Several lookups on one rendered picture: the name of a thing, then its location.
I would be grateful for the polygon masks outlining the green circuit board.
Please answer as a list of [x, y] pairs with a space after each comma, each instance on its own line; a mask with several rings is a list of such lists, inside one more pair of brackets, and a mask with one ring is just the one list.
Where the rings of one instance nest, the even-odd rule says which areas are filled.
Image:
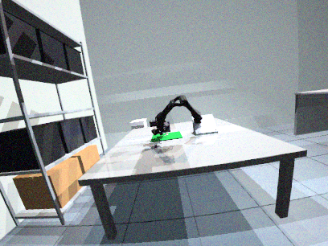
[[179, 132], [173, 132], [173, 133], [164, 133], [161, 137], [160, 134], [157, 134], [157, 136], [153, 135], [151, 142], [154, 141], [165, 141], [165, 140], [172, 140], [172, 139], [179, 139], [182, 138], [182, 134]]

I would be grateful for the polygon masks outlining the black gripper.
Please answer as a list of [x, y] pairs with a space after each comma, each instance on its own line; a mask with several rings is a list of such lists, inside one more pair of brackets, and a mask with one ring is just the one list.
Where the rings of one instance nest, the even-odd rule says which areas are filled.
[[157, 135], [158, 133], [160, 134], [160, 133], [161, 133], [160, 131], [163, 132], [166, 128], [169, 128], [169, 127], [170, 127], [170, 125], [169, 125], [167, 122], [165, 122], [164, 125], [163, 125], [162, 127], [158, 126], [157, 129], [152, 129], [151, 132], [152, 132], [153, 135], [155, 136], [155, 135]]

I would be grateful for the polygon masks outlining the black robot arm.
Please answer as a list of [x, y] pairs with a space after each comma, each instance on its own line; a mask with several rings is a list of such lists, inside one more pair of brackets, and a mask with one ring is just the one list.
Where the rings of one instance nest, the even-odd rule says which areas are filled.
[[[180, 103], [175, 103], [177, 100], [179, 100]], [[166, 115], [175, 106], [187, 107], [191, 111], [191, 115], [194, 118], [195, 124], [202, 122], [203, 117], [202, 117], [201, 113], [197, 109], [194, 109], [192, 107], [192, 105], [187, 101], [185, 95], [181, 95], [181, 96], [177, 96], [173, 100], [171, 100], [170, 103], [164, 108], [164, 110], [155, 117], [155, 120], [150, 121], [150, 127], [154, 127], [154, 126], [162, 127], [164, 125], [164, 122], [166, 122]]]

